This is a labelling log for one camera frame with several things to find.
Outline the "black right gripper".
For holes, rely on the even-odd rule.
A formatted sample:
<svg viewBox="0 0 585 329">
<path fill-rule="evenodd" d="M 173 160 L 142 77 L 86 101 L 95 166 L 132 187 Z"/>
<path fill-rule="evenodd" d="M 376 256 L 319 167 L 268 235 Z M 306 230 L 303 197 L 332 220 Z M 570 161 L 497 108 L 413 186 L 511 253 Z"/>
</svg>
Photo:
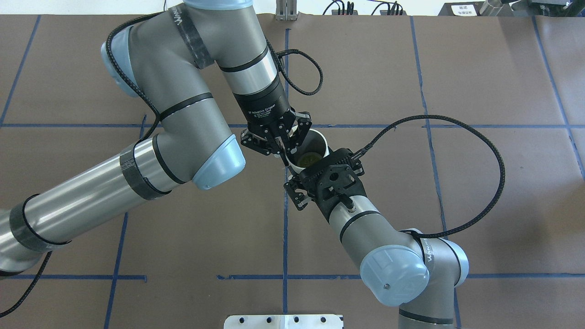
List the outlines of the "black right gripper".
<svg viewBox="0 0 585 329">
<path fill-rule="evenodd" d="M 308 204 L 320 209 L 326 221 L 334 208 L 343 203 L 353 207 L 351 196 L 367 196 L 359 176 L 364 175 L 360 158 L 365 149 L 352 152 L 338 149 L 306 168 L 299 176 L 289 176 L 283 187 L 298 211 Z"/>
</svg>

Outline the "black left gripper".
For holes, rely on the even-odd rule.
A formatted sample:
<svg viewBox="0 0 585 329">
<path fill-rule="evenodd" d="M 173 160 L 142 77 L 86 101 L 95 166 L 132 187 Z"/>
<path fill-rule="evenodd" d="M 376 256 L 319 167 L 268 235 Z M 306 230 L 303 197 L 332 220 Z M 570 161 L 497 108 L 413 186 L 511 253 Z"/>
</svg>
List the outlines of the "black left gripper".
<svg viewBox="0 0 585 329">
<path fill-rule="evenodd" d="M 311 114 L 291 109 L 280 77 L 259 92 L 234 93 L 234 97 L 247 120 L 247 128 L 240 134 L 242 146 L 265 156 L 281 157 L 291 156 L 303 144 L 313 124 Z"/>
</svg>

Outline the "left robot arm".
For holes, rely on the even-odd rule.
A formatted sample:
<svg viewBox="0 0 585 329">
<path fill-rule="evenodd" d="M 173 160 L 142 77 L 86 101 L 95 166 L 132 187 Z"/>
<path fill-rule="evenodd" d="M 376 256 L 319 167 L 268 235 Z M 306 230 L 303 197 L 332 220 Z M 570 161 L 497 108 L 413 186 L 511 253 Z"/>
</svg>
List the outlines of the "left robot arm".
<svg viewBox="0 0 585 329">
<path fill-rule="evenodd" d="M 241 146 L 288 166 L 311 117 L 290 106 L 287 54 L 273 51 L 251 0 L 184 0 L 111 31 L 106 68 L 154 123 L 118 155 L 1 212 L 1 277 L 179 185 L 221 185 L 244 169 Z"/>
</svg>

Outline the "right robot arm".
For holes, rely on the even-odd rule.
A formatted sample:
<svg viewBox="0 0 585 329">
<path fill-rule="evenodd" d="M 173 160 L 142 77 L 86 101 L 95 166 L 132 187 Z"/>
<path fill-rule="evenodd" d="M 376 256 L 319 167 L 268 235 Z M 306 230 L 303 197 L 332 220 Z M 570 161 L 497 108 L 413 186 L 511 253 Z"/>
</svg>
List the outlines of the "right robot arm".
<svg viewBox="0 0 585 329">
<path fill-rule="evenodd" d="M 348 149 L 293 153 L 284 187 L 298 210 L 315 202 L 383 305 L 399 308 L 401 329 L 453 329 L 455 289 L 469 260 L 455 242 L 396 230 L 368 198 Z"/>
</svg>

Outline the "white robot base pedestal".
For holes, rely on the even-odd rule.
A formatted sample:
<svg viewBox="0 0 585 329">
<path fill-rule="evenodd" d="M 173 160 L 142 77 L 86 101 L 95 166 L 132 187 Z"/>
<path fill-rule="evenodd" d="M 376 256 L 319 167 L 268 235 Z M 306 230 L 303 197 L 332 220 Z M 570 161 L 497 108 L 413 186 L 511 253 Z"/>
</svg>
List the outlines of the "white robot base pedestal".
<svg viewBox="0 0 585 329">
<path fill-rule="evenodd" d="M 228 316 L 224 329 L 344 329 L 336 314 L 269 314 Z"/>
</svg>

